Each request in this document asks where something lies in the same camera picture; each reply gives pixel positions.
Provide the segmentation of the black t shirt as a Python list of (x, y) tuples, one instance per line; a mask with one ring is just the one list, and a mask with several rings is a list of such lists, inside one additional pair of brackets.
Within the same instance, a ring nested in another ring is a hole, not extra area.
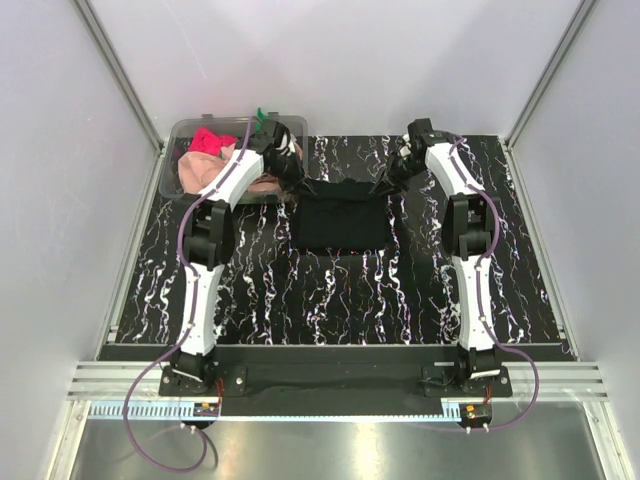
[(389, 238), (388, 200), (371, 182), (306, 180), (296, 189), (292, 244), (306, 250), (381, 250)]

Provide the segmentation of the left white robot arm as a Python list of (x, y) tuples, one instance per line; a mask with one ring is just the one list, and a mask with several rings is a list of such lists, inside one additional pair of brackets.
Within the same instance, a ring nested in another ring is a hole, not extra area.
[(305, 179), (295, 135), (283, 123), (267, 119), (247, 130), (241, 143), (220, 149), (222, 167), (204, 169), (204, 154), (196, 152), (189, 167), (186, 210), (179, 225), (177, 254), (185, 273), (183, 318), (178, 341), (169, 357), (171, 373), (196, 396), (220, 385), (213, 351), (213, 320), (217, 292), (225, 266), (235, 249), (233, 212), (249, 187), (264, 175), (295, 188)]

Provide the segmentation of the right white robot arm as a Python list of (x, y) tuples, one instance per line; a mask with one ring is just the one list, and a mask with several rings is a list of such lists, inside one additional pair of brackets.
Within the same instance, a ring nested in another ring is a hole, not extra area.
[(460, 136), (434, 129), (428, 118), (412, 121), (371, 193), (398, 193), (408, 188), (410, 179), (430, 171), (447, 197), (441, 242), (458, 282), (460, 335), (452, 370), (440, 383), (432, 379), (425, 383), (472, 397), (484, 395), (501, 371), (489, 284), (500, 221), (496, 200), (460, 158), (458, 147), (464, 143)]

